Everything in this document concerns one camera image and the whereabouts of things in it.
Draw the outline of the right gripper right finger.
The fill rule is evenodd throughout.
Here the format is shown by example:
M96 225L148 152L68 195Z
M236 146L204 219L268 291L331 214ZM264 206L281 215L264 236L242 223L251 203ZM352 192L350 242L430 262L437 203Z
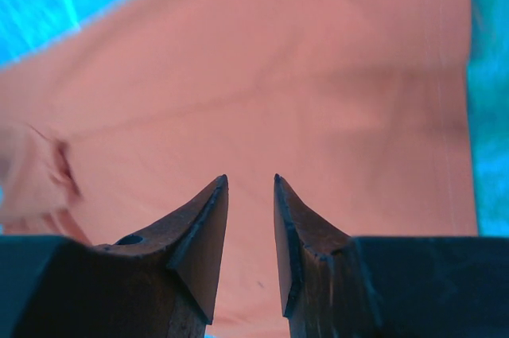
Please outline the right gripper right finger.
M505 337L508 241L350 236L274 178L283 316L293 337Z

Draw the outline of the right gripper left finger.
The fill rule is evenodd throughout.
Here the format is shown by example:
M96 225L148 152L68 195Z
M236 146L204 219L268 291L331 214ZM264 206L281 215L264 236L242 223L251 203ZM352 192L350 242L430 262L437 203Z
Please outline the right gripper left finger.
M117 243L1 238L4 337L202 337L212 323L227 223L219 176Z

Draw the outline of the orange t shirt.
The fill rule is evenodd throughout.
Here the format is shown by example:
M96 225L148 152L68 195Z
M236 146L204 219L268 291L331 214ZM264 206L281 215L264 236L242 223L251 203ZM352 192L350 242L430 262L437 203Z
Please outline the orange t shirt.
M273 183L349 235L474 235L471 0L128 0L1 73L8 234L114 243L229 179L212 332L286 337Z

